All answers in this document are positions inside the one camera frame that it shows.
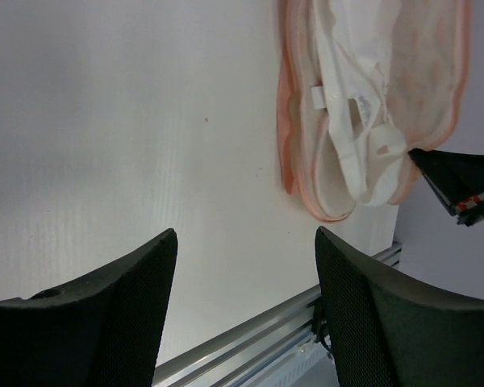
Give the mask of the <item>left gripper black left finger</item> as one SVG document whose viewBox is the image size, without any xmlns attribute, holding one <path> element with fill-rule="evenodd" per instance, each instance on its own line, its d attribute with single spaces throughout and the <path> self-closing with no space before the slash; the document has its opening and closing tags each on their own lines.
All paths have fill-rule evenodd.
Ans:
<svg viewBox="0 0 484 387">
<path fill-rule="evenodd" d="M 149 386 L 177 262 L 157 237 L 35 296 L 0 301 L 0 386 Z"/>
</svg>

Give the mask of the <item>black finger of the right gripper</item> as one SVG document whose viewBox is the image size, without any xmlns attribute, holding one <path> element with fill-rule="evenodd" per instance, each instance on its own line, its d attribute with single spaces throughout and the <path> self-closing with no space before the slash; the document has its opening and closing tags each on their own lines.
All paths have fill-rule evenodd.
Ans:
<svg viewBox="0 0 484 387">
<path fill-rule="evenodd" d="M 409 157 L 459 225 L 484 220 L 484 155 L 416 148 Z"/>
</svg>

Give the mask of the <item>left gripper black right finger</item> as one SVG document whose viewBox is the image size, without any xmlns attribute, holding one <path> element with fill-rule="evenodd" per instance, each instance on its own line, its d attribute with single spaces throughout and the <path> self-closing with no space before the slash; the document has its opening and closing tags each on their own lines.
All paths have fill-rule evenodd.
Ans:
<svg viewBox="0 0 484 387">
<path fill-rule="evenodd" d="M 484 386 L 484 300 L 416 280 L 325 227 L 315 261 L 341 386 Z"/>
</svg>

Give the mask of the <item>floral laundry bag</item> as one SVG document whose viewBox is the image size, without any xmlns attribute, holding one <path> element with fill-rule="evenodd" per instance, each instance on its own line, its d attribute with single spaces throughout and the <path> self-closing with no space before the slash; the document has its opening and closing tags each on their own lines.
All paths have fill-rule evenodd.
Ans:
<svg viewBox="0 0 484 387">
<path fill-rule="evenodd" d="M 297 194 L 323 222 L 348 217 L 358 205 L 348 191 L 328 133 L 313 3 L 288 1 L 277 87 L 277 145 L 284 190 Z M 400 1 L 392 32 L 387 107 L 404 134 L 399 187 L 385 204 L 410 192 L 419 170 L 409 151 L 432 150 L 454 131 L 469 70 L 471 2 Z"/>
</svg>

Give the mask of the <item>white bra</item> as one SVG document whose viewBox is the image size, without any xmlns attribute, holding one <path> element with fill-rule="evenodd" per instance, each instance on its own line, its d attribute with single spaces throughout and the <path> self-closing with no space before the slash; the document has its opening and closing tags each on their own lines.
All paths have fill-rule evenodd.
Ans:
<svg viewBox="0 0 484 387">
<path fill-rule="evenodd" d="M 350 196 L 367 206 L 394 196 L 407 151 L 386 102 L 401 6 L 400 1 L 313 3 L 328 133 Z"/>
</svg>

